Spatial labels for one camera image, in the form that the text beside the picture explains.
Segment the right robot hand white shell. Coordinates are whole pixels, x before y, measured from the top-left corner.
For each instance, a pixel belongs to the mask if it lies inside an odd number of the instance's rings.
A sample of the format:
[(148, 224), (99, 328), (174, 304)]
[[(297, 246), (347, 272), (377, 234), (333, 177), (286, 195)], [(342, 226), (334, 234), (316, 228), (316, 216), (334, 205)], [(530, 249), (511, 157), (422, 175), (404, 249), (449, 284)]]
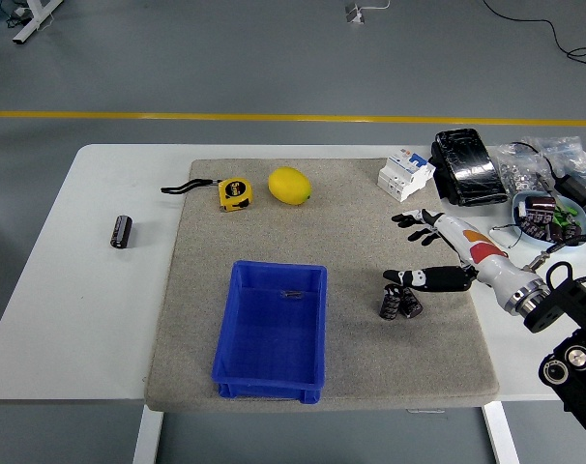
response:
[(409, 241), (421, 240), (426, 247), (441, 238), (460, 261), (458, 266), (383, 273), (397, 285), (422, 292), (460, 292), (477, 280), (493, 290), (498, 305), (507, 312), (515, 312), (521, 300), (544, 288), (537, 274), (519, 269), (507, 253), (461, 218), (421, 209), (395, 215), (392, 221), (400, 228), (420, 224), (423, 228), (411, 234)]

